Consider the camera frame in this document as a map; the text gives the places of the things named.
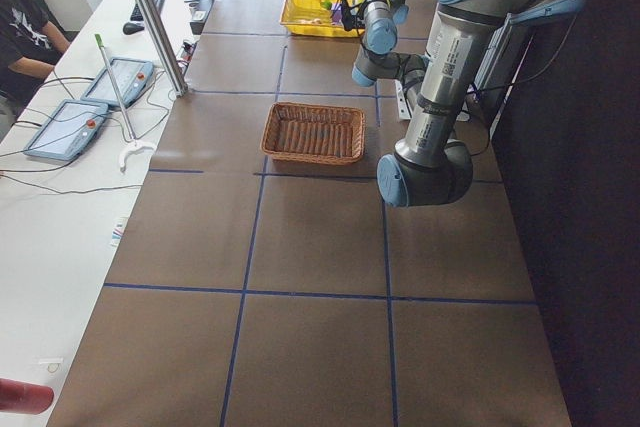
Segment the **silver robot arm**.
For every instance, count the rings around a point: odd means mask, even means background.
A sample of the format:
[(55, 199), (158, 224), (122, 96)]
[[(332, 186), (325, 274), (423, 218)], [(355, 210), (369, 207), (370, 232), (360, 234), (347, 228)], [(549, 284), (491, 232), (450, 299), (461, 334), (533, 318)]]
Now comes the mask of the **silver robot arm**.
[(406, 21), (406, 0), (340, 0), (342, 24), (358, 33), (360, 47), (352, 68), (353, 80), (371, 87), (380, 79), (392, 79), (404, 97), (404, 118), (415, 108), (428, 59), (423, 55), (395, 50), (397, 26)]
[(465, 195), (473, 180), (466, 145), (454, 133), (467, 89), (493, 33), (507, 18), (550, 21), (586, 0), (437, 0), (420, 90), (409, 95), (412, 118), (393, 153), (377, 166), (384, 201), (394, 207), (441, 205)]

